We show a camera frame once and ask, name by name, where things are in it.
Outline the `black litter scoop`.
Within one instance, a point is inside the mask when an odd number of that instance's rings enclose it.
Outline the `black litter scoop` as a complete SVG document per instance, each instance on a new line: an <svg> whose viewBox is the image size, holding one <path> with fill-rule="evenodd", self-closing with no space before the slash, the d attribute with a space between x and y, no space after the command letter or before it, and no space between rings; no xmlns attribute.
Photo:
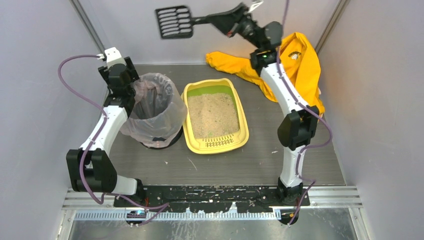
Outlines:
<svg viewBox="0 0 424 240"><path fill-rule="evenodd" d="M195 25L209 23L205 16L192 17L186 5L157 8L154 13L163 40L189 39L194 34Z"/></svg>

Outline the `bin with pink bag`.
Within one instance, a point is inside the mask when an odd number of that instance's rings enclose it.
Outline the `bin with pink bag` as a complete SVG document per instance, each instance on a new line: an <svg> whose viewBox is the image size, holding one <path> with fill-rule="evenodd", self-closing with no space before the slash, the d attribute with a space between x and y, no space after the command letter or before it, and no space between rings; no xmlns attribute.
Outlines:
<svg viewBox="0 0 424 240"><path fill-rule="evenodd" d="M131 86L135 104L120 132L150 149L175 144L183 133L188 108L174 82L161 73L146 73Z"/></svg>

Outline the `yellow green litter box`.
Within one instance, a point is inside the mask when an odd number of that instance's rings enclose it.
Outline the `yellow green litter box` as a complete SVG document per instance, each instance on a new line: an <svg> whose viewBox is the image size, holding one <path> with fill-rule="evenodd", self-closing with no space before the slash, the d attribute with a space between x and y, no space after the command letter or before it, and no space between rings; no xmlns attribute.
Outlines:
<svg viewBox="0 0 424 240"><path fill-rule="evenodd" d="M239 131L221 137L195 138L190 121L188 98L202 94L226 93L231 95L238 114ZM227 78L207 79L185 86L180 95L187 107L183 132L187 147L196 154L211 155L229 152L245 145L249 139L246 115L233 83Z"/></svg>

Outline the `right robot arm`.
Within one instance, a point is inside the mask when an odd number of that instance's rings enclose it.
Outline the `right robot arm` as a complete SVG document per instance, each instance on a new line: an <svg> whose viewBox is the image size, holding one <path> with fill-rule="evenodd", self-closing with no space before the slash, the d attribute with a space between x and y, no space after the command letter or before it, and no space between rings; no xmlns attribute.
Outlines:
<svg viewBox="0 0 424 240"><path fill-rule="evenodd" d="M251 12L250 7L240 3L231 10L207 15L205 21L227 37L239 34L256 47L250 55L251 67L270 87L284 114L277 129L284 153L276 195L280 202L292 203L303 198L301 168L308 145L315 136L320 112L316 106L308 105L284 71L279 47L285 22L272 21L259 26Z"/></svg>

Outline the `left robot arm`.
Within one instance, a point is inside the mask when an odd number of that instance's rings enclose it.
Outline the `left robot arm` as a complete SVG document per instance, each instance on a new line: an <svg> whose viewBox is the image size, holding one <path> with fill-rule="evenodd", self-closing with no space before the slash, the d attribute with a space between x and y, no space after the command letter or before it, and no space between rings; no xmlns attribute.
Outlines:
<svg viewBox="0 0 424 240"><path fill-rule="evenodd" d="M139 80L139 75L128 56L98 54L96 58L106 62L98 71L107 84L108 95L103 105L93 104L100 109L101 117L88 139L66 154L71 187L75 192L89 193L98 204L104 199L95 193L143 200L146 193L142 181L118 175L109 158L114 140L135 105L132 83Z"/></svg>

